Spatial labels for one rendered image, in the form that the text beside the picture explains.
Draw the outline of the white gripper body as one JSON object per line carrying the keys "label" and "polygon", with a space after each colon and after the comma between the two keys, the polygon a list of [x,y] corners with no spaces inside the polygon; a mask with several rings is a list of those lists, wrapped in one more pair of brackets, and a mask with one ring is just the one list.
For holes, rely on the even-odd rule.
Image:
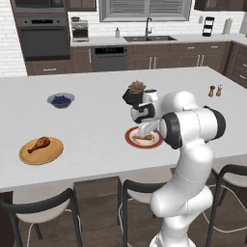
{"label": "white gripper body", "polygon": [[145,137],[149,135],[152,131],[158,129],[158,122],[146,122],[141,123],[138,128],[138,135],[141,137]]}

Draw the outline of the orange carrot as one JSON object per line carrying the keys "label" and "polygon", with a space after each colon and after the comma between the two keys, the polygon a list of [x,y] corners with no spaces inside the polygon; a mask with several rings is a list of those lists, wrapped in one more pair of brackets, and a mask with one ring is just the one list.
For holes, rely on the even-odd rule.
{"label": "orange carrot", "polygon": [[153,139],[153,136],[151,134],[145,136],[145,137],[141,137],[139,135],[133,135],[132,136],[132,139],[136,139],[136,140],[148,140],[148,141],[151,141]]}

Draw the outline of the blue patterned bowl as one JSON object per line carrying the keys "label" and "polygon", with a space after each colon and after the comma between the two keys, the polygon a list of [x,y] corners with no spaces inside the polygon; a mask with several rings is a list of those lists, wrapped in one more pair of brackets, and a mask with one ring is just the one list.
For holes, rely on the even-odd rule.
{"label": "blue patterned bowl", "polygon": [[58,109],[69,107],[74,100],[75,96],[69,93],[58,93],[47,98],[47,102]]}

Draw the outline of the brown chicken drumstick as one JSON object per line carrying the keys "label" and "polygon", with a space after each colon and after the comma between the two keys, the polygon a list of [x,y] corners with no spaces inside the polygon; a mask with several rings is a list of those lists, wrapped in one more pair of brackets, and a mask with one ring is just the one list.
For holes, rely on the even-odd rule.
{"label": "brown chicken drumstick", "polygon": [[46,148],[50,145],[50,140],[47,137],[41,137],[34,147],[32,147],[30,150],[28,150],[29,153],[32,153],[33,151],[36,151],[38,149]]}

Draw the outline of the red rimmed white plate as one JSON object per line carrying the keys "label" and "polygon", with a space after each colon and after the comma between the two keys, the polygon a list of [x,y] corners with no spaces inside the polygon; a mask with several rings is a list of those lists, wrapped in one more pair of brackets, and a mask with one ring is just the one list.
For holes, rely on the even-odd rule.
{"label": "red rimmed white plate", "polygon": [[155,149],[157,147],[159,147],[162,142],[162,136],[160,134],[159,131],[152,131],[150,133],[153,136],[153,139],[151,141],[148,140],[136,140],[136,139],[132,139],[133,135],[138,135],[138,127],[134,126],[131,127],[126,133],[125,133],[125,140],[126,142],[134,147],[134,148],[138,148],[138,149]]}

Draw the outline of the succulent in black pot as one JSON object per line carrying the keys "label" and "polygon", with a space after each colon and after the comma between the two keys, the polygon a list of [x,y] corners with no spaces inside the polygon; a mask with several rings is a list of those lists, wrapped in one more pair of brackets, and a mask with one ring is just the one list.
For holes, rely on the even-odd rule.
{"label": "succulent in black pot", "polygon": [[146,85],[143,82],[136,80],[128,86],[128,89],[123,94],[123,100],[137,109],[138,105],[142,102],[145,89]]}

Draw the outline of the black chair with white seat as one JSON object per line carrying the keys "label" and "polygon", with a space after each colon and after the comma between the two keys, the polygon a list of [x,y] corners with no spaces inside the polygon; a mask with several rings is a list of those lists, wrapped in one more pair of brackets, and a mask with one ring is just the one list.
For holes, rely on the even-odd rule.
{"label": "black chair with white seat", "polygon": [[219,202],[222,201],[220,199],[220,189],[224,188],[225,190],[230,190],[230,188],[227,185],[222,185],[222,182],[225,181],[226,183],[237,187],[247,188],[247,166],[228,164],[221,169],[221,171],[216,176],[216,179],[217,183],[214,184],[215,193],[211,208],[210,220],[208,221],[206,247],[210,247],[212,233],[215,229],[214,221],[216,216],[216,210],[219,205]]}
{"label": "black chair with white seat", "polygon": [[38,239],[42,239],[39,224],[57,218],[68,209],[68,206],[72,212],[77,247],[83,247],[81,221],[73,184],[14,191],[12,203],[0,201],[0,207],[10,217],[17,247],[23,247],[18,227],[19,220],[30,223],[29,230],[35,227]]}
{"label": "black chair with white seat", "polygon": [[167,167],[126,172],[118,177],[118,220],[123,234],[123,247],[132,247],[127,243],[127,202],[149,204],[151,194],[172,178]]}

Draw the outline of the brown base cupboards run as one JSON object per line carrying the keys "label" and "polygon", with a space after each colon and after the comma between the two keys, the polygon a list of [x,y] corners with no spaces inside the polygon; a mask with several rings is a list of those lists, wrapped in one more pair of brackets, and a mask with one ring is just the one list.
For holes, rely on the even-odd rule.
{"label": "brown base cupboards run", "polygon": [[247,44],[231,43],[225,75],[247,89]]}
{"label": "brown base cupboards run", "polygon": [[135,44],[127,49],[128,69],[210,67],[224,71],[229,41]]}
{"label": "brown base cupboards run", "polygon": [[38,61],[25,63],[28,75],[66,74],[92,72],[89,47],[72,47],[69,60]]}

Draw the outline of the dark grey dishwasher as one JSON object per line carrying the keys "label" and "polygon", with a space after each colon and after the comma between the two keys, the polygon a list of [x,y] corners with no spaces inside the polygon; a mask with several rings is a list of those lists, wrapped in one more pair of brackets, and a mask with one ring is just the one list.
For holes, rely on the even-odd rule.
{"label": "dark grey dishwasher", "polygon": [[123,45],[92,48],[93,72],[127,70],[127,48]]}

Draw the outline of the dark sink basin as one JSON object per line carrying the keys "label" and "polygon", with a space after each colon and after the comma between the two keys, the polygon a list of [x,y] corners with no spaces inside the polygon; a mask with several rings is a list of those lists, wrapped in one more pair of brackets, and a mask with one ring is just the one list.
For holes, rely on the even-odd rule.
{"label": "dark sink basin", "polygon": [[138,37],[123,37],[126,41],[176,41],[177,39],[171,36],[138,36]]}

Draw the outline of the dark sink tap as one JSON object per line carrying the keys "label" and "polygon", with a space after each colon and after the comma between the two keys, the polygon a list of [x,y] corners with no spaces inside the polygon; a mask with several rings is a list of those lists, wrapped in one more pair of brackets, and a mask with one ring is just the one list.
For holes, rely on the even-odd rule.
{"label": "dark sink tap", "polygon": [[145,37],[147,38],[149,34],[151,34],[151,28],[149,28],[149,22],[152,21],[151,17],[147,17],[146,20],[146,29],[145,29]]}

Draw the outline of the round wooden plate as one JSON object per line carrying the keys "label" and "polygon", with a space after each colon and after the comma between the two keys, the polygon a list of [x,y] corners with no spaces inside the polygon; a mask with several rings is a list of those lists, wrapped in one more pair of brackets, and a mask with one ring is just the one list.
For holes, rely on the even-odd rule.
{"label": "round wooden plate", "polygon": [[31,153],[28,150],[36,145],[38,138],[29,141],[20,149],[19,159],[29,165],[42,165],[55,160],[62,154],[64,145],[57,138],[49,137],[49,140],[50,144],[47,147],[37,149]]}

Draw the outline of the silver coffee machine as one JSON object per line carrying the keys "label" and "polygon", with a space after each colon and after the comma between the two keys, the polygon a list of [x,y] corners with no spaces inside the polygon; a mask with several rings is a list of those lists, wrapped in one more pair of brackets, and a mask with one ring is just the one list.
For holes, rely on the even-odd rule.
{"label": "silver coffee machine", "polygon": [[73,41],[88,41],[88,21],[81,20],[79,17],[74,16],[71,19],[71,32]]}

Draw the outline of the window with grey blinds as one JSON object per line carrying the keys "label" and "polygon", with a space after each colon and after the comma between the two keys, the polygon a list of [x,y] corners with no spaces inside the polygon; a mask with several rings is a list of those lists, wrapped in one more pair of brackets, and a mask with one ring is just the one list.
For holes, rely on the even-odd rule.
{"label": "window with grey blinds", "polygon": [[102,22],[187,21],[192,0],[98,0]]}

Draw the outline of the white paper towel roll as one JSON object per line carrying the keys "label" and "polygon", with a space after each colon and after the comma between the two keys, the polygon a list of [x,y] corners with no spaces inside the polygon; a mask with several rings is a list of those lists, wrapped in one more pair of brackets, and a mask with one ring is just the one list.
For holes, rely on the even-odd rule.
{"label": "white paper towel roll", "polygon": [[233,20],[231,18],[226,19],[222,35],[228,35],[230,33],[232,23],[233,23]]}

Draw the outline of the steel built-in oven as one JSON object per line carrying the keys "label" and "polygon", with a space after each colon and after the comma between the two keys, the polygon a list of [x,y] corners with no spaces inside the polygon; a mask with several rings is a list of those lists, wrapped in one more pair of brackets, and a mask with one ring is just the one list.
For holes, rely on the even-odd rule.
{"label": "steel built-in oven", "polygon": [[42,14],[15,19],[25,62],[69,60],[67,18]]}

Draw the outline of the steel microwave oven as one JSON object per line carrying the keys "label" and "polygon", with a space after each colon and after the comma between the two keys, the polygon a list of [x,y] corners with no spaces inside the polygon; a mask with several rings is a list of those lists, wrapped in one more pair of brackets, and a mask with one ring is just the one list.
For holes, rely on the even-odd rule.
{"label": "steel microwave oven", "polygon": [[11,0],[16,13],[63,13],[65,0]]}

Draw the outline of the brown wall cupboards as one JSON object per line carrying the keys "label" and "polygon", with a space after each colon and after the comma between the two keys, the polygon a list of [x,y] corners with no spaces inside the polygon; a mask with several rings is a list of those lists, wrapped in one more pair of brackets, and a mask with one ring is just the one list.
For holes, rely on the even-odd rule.
{"label": "brown wall cupboards", "polygon": [[247,0],[195,0],[194,9],[204,12],[247,12]]}
{"label": "brown wall cupboards", "polygon": [[67,10],[70,12],[95,12],[96,0],[67,0]]}

